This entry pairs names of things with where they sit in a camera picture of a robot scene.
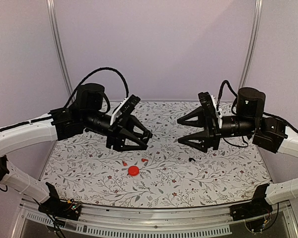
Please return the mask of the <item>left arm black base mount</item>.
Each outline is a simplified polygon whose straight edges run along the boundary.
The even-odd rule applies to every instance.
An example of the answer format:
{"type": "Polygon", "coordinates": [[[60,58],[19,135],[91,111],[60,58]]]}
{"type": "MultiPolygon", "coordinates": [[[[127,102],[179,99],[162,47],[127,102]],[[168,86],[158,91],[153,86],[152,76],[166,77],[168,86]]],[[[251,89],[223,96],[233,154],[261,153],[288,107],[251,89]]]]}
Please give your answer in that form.
{"type": "Polygon", "coordinates": [[[62,200],[55,187],[46,182],[45,185],[49,189],[49,198],[47,201],[40,203],[38,211],[60,218],[77,221],[81,213],[81,202],[70,200],[62,200]]]}

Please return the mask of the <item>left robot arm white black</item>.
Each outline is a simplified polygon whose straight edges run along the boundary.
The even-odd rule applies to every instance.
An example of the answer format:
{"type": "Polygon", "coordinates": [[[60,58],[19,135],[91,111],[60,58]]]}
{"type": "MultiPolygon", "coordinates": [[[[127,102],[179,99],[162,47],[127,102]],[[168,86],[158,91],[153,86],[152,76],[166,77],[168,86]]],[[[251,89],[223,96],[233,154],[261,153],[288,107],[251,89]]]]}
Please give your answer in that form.
{"type": "Polygon", "coordinates": [[[40,182],[15,167],[7,154],[18,149],[48,141],[61,141],[88,130],[106,136],[106,147],[118,152],[146,150],[152,133],[132,111],[140,101],[131,95],[108,114],[102,111],[109,102],[104,86],[88,83],[78,87],[70,106],[51,110],[39,118],[0,128],[0,184],[12,187],[35,199],[53,215],[64,211],[64,202],[53,185],[40,182]]]}

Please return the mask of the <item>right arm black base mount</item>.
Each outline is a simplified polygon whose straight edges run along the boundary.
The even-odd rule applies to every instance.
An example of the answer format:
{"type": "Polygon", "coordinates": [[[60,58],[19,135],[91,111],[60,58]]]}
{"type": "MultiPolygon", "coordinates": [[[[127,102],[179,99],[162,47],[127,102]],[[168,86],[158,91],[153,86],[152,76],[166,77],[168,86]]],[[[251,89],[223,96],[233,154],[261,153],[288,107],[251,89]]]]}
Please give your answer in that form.
{"type": "Polygon", "coordinates": [[[239,221],[271,213],[273,211],[272,205],[265,200],[265,192],[268,186],[269,184],[267,183],[256,187],[249,202],[230,206],[230,216],[233,220],[239,221]]]}

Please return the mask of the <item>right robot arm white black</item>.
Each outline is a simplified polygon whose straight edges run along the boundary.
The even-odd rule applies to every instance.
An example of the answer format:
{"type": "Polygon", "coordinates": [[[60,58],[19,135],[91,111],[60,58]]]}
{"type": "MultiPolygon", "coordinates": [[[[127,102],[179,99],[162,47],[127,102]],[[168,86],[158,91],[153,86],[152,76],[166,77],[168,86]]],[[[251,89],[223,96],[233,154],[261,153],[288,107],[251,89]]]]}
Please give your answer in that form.
{"type": "Polygon", "coordinates": [[[219,101],[208,92],[199,93],[200,107],[177,120],[178,124],[202,128],[178,142],[206,153],[218,150],[221,140],[246,136],[272,153],[298,158],[298,130],[285,119],[264,111],[266,95],[250,87],[240,88],[231,116],[223,116],[219,101]]]}

